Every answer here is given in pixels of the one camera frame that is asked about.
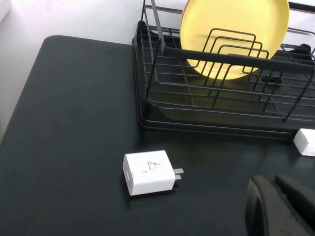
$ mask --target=white wall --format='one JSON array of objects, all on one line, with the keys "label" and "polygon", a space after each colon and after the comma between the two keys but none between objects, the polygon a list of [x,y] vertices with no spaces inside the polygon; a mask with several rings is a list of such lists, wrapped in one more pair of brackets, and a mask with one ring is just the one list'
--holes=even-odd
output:
[{"label": "white wall", "polygon": [[[186,1],[156,3],[183,9]],[[292,1],[315,5],[315,0]],[[141,7],[142,0],[11,0],[11,10],[0,23],[0,136],[46,37],[59,34],[131,44]],[[163,22],[179,24],[180,18],[168,17],[163,16]],[[315,15],[294,13],[290,26],[315,31]]]}]

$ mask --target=black wire dish rack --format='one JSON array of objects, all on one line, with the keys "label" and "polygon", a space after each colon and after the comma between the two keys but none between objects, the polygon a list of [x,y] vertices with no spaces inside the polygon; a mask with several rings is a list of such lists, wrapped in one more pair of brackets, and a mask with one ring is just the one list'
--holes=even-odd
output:
[{"label": "black wire dish rack", "polygon": [[[297,3],[290,3],[290,9],[315,12],[315,7]],[[155,25],[149,25],[147,10],[153,11]],[[223,47],[238,47],[249,55],[206,52],[208,40],[203,52],[183,50],[179,29],[162,27],[159,11],[182,14],[178,9],[157,7],[154,0],[151,5],[143,2],[141,21],[132,41],[137,118],[142,127],[285,140],[292,140],[300,128],[315,128],[315,49],[306,44],[282,44],[272,59],[262,59],[269,53],[254,34],[211,29],[208,40],[215,31],[216,35],[222,32],[217,38],[227,38],[227,31],[235,33],[235,38],[228,39],[248,46]],[[187,59],[198,64],[218,63],[217,75],[223,65],[229,67],[223,79],[209,78],[198,74]],[[242,66],[246,76],[226,80],[232,66]]]}]

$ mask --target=yellow plate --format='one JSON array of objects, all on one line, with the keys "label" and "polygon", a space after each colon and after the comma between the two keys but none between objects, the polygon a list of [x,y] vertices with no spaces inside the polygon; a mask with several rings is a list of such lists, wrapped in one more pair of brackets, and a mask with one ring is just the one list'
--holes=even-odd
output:
[{"label": "yellow plate", "polygon": [[[213,28],[241,31],[256,35],[256,41],[261,42],[262,46],[255,43],[253,48],[266,50],[269,55],[265,51],[259,53],[258,50],[249,50],[252,47],[252,42],[249,41],[254,41],[254,36],[220,30],[211,33],[205,52],[212,49],[212,53],[271,58],[285,37],[289,12],[287,0],[190,0],[183,11],[181,45],[183,49],[203,51]],[[251,68],[239,65],[230,67],[229,64],[208,62],[205,66],[204,61],[187,61],[198,73],[210,78],[223,79],[227,74],[226,79],[231,80],[243,77],[246,75],[244,72],[251,71]]]}]

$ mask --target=dark tabletop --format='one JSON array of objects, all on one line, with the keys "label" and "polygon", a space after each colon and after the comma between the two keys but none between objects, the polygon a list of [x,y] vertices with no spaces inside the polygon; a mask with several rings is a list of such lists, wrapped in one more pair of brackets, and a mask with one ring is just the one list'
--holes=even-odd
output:
[{"label": "dark tabletop", "polygon": [[[315,188],[293,144],[142,131],[132,46],[47,38],[0,147],[0,235],[246,235],[249,178]],[[165,149],[181,182],[130,198],[125,153]]]}]

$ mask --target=white power adapter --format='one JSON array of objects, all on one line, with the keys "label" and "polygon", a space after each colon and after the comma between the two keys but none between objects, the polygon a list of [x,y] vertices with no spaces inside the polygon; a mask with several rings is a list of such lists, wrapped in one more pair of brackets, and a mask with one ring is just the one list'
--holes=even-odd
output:
[{"label": "white power adapter", "polygon": [[315,130],[300,129],[293,141],[303,156],[315,156]]},{"label": "white power adapter", "polygon": [[123,171],[131,196],[171,190],[183,169],[175,169],[164,150],[125,154]]}]

